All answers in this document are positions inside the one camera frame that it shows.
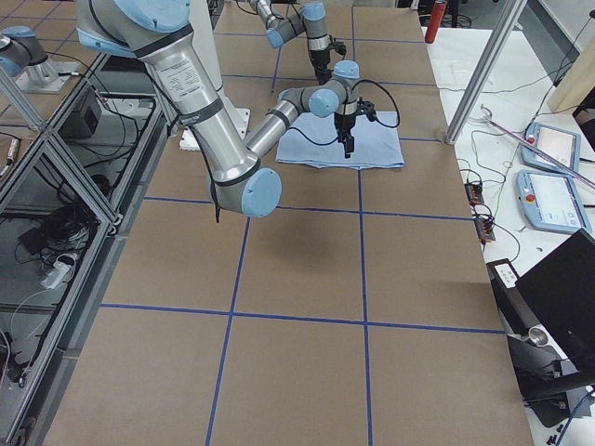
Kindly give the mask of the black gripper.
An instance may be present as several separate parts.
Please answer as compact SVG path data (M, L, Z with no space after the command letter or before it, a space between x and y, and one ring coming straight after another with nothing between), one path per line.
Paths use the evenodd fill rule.
M334 113L337 141L342 142L345 159L349 159L354 153L354 138L351 130L356 125L357 116L357 104L340 104Z
M318 84L326 84L332 76L332 70L329 68L331 60L329 48L310 50L309 57Z

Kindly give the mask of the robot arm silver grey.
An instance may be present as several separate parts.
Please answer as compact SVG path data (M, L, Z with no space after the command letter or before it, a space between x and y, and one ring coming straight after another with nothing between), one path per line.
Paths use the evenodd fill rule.
M266 37L272 48L280 48L305 33L309 60L319 85L332 76L329 68L331 52L344 55L344 47L328 31L324 4L310 2L289 17L278 15L268 0L248 1L252 10L261 18Z
M315 86L290 88L261 124L242 137L225 104L208 61L217 57L212 21L204 1L79 1L77 32L92 50L143 62L159 80L164 96L199 144L209 174L209 195L217 210L250 217L269 215L282 195L282 182L261 160L303 112L334 116L345 152L357 114L359 66L342 60L328 66L330 49L341 44L328 33L324 4L311 2L282 18L268 1L250 6L266 26L274 47L304 33L315 68Z

